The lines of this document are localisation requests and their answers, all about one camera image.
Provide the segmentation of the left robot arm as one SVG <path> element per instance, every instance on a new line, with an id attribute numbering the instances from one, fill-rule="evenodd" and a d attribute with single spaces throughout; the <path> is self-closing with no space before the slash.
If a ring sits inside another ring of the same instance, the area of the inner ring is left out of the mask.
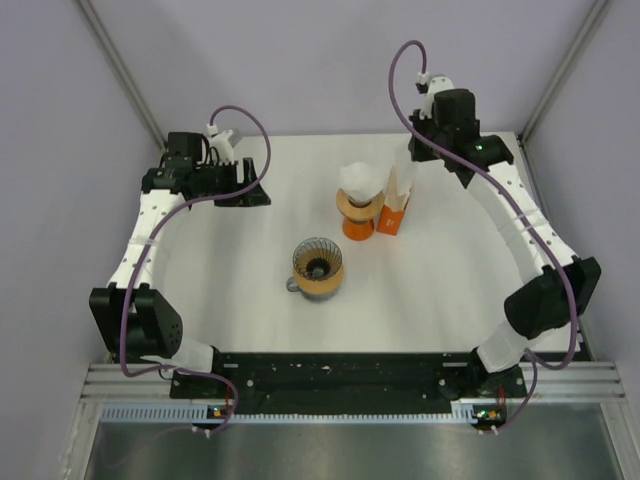
<path id="1" fill-rule="evenodd" d="M 215 365 L 218 350 L 186 336 L 180 314 L 163 293 L 181 218 L 194 202 L 217 207 L 268 206 L 254 161 L 234 158 L 236 131 L 171 132 L 161 163 L 141 181 L 139 212 L 118 268 L 106 286 L 92 290 L 89 306 L 108 352 L 125 363 L 153 362 L 194 371 L 205 396 L 226 387 Z"/>

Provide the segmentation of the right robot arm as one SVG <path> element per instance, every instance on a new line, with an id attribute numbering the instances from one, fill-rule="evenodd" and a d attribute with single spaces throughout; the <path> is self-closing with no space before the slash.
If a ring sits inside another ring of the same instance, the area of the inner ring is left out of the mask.
<path id="1" fill-rule="evenodd" d="M 487 396 L 552 331 L 568 330 L 563 361 L 572 360 L 579 317 L 601 267 L 560 238 L 526 190 L 504 140 L 481 134 L 470 90 L 454 87 L 446 77 L 436 77 L 418 90 L 425 100 L 409 117 L 412 161 L 443 161 L 492 220 L 522 282 L 504 300 L 504 320 L 470 354 L 467 384 L 474 393 Z"/>

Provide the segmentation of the grey glass pitcher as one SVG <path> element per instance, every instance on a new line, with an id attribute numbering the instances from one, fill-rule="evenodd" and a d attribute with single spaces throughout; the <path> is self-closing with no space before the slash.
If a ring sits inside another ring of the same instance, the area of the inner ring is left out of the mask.
<path id="1" fill-rule="evenodd" d="M 311 294 L 304 290 L 302 290 L 299 285 L 296 283 L 293 277 L 290 277 L 286 281 L 286 289 L 290 293 L 299 293 L 306 300 L 314 302 L 314 303 L 322 303 L 326 302 L 332 298 L 334 298 L 338 294 L 338 289 L 324 294 Z"/>

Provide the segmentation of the grey ribbed dripper cone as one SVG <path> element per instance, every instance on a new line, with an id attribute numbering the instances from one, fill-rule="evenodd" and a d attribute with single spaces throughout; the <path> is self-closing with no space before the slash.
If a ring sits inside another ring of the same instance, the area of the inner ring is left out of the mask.
<path id="1" fill-rule="evenodd" d="M 339 246 L 325 237 L 312 237 L 302 241 L 294 250 L 293 271 L 309 280 L 325 280 L 342 267 Z"/>

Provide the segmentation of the white paper coffee filter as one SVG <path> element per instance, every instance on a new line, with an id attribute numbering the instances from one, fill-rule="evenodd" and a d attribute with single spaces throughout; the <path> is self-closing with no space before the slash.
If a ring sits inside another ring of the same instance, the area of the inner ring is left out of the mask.
<path id="1" fill-rule="evenodd" d="M 384 186 L 384 176 L 375 166 L 355 162 L 340 168 L 339 188 L 356 202 L 370 201 Z"/>

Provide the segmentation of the orange glass carafe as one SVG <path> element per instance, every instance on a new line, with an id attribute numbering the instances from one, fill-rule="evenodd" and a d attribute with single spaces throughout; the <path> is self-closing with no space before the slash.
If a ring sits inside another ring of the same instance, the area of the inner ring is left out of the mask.
<path id="1" fill-rule="evenodd" d="M 375 231 L 374 220 L 370 219 L 365 222 L 355 222 L 348 218 L 344 218 L 342 222 L 342 231 L 344 235 L 350 240 L 367 240 L 373 235 Z"/>

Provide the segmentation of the orange coffee filter box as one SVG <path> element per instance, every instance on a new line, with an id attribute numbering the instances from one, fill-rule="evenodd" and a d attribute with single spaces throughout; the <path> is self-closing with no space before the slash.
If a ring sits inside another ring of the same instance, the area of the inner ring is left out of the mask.
<path id="1" fill-rule="evenodd" d="M 394 167 L 392 167 L 387 180 L 384 204 L 377 224 L 378 232 L 392 236 L 396 236 L 400 229 L 413 190 L 412 187 L 409 193 L 398 196 L 395 182 L 395 171 Z"/>

